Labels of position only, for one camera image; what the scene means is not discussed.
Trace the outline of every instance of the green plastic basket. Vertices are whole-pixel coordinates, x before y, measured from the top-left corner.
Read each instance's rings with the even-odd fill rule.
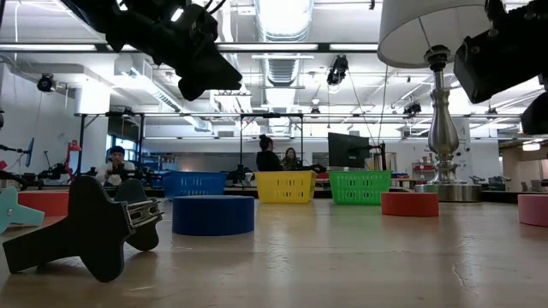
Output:
[[[329,182],[336,204],[380,205],[390,190],[392,171],[330,172]]]

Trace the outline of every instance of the person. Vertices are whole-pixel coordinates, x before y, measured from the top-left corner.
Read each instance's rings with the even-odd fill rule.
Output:
[[[285,157],[282,159],[284,171],[295,171],[301,167],[301,162],[297,158],[294,148],[288,148],[285,151]]]
[[[266,135],[260,135],[259,146],[261,151],[257,153],[258,171],[283,171],[280,158],[274,153],[274,142]]]
[[[106,186],[118,186],[125,180],[127,171],[135,171],[135,166],[123,161],[126,151],[121,146],[111,147],[109,153],[111,162],[98,169],[96,179]]]

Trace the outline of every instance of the computer monitor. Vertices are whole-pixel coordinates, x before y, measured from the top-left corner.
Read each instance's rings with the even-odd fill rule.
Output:
[[[34,147],[34,137],[31,139],[31,142],[28,144],[27,148],[27,160],[25,161],[25,167],[31,165],[31,159],[33,158],[33,147]]]
[[[331,167],[365,168],[369,153],[369,138],[329,133],[329,165]]]

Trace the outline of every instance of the blue cylinder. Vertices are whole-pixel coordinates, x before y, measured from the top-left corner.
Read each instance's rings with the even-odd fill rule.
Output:
[[[221,236],[255,230],[255,199],[244,196],[173,198],[175,234]]]

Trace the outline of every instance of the plastic basket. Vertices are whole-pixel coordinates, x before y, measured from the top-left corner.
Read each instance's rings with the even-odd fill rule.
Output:
[[[256,172],[255,179],[262,203],[306,204],[314,198],[313,171]]]
[[[390,190],[391,171],[330,172],[336,204],[380,205],[382,193]]]
[[[162,175],[168,200],[179,196],[222,195],[227,173],[170,171]]]

